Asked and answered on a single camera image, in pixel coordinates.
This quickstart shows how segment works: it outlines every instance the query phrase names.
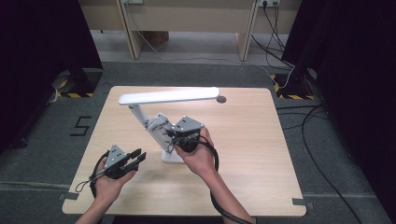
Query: gray carpet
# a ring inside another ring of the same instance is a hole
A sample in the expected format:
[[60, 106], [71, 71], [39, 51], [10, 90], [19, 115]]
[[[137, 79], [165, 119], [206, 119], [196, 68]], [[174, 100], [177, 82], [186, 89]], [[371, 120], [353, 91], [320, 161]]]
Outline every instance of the gray carpet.
[[[112, 86], [218, 86], [268, 88], [276, 107], [317, 105], [320, 100], [278, 99], [271, 79], [252, 65], [104, 63], [104, 74], [92, 98], [59, 98], [40, 115], [28, 146], [0, 157], [1, 223], [73, 223], [78, 216], [62, 212], [60, 194], [67, 192], [84, 149]], [[283, 128], [302, 123], [310, 108], [278, 110]], [[360, 168], [324, 108], [305, 125], [305, 138], [320, 168], [345, 196], [362, 223], [390, 223]], [[90, 126], [84, 136], [75, 125]], [[304, 147], [301, 127], [284, 130], [294, 168], [308, 206], [304, 217], [259, 217], [258, 223], [357, 223], [346, 204], [324, 180]], [[32, 187], [27, 183], [39, 183]], [[104, 223], [111, 223], [107, 216]]]

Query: hand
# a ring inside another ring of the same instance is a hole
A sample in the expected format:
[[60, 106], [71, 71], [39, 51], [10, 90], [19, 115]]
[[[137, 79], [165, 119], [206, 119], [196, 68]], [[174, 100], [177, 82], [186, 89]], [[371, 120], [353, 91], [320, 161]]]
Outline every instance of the hand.
[[[105, 166], [105, 163], [106, 163], [106, 159], [103, 159], [99, 163], [97, 171], [102, 170]], [[102, 203], [108, 203], [108, 204], [114, 203], [114, 201], [116, 201], [120, 195], [122, 186], [130, 179], [132, 179], [135, 173], [136, 171], [131, 171], [119, 179], [111, 179], [108, 178], [107, 176], [100, 177], [101, 175], [97, 176], [96, 178], [98, 177], [100, 178], [96, 180], [96, 184], [95, 184], [96, 187], [95, 200], [99, 200]]]
[[[207, 128], [203, 128], [200, 132], [200, 135], [204, 138], [200, 137], [199, 141], [206, 142], [206, 138], [207, 141], [209, 141], [209, 144], [214, 146]], [[181, 157], [181, 159], [183, 159], [190, 170], [201, 178], [216, 172], [212, 152], [206, 146], [198, 144], [195, 150], [191, 153], [185, 152], [178, 146], [175, 146], [175, 149], [177, 154]]]

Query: white lamp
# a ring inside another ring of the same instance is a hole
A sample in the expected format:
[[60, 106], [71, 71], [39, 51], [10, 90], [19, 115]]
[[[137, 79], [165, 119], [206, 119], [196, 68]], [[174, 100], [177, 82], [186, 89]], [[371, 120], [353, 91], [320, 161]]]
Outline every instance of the white lamp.
[[128, 105], [136, 118], [148, 130], [151, 136], [163, 149], [161, 158], [164, 162], [183, 162], [177, 153], [170, 149], [171, 138], [164, 129], [172, 128], [167, 117], [163, 114], [149, 118], [140, 105], [173, 103], [183, 101], [210, 100], [219, 97], [219, 88], [199, 88], [183, 91], [154, 91], [133, 94], [124, 94], [119, 99], [120, 105]]

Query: forearm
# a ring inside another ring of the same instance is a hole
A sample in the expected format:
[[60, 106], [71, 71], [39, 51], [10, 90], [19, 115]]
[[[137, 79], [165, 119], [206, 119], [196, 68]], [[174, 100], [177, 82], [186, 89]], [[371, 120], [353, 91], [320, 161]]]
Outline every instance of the forearm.
[[[233, 196], [233, 193], [228, 189], [223, 179], [217, 172], [202, 176], [202, 179], [206, 182], [219, 206], [228, 213], [235, 217], [242, 218], [248, 222], [253, 223], [253, 219], [248, 214], [246, 209], [240, 202]], [[234, 223], [230, 219], [223, 217], [224, 223]]]
[[90, 208], [82, 215], [76, 224], [96, 224], [99, 222], [101, 217], [105, 214], [111, 203], [101, 202], [95, 199]]

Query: power outlet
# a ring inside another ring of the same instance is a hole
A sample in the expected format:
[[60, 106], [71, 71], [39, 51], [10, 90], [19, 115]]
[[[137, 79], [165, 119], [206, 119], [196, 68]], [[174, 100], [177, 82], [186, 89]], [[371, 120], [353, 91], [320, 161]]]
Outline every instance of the power outlet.
[[267, 7], [275, 7], [277, 4], [279, 6], [280, 0], [260, 0], [259, 7], [262, 7], [262, 3], [267, 1]]

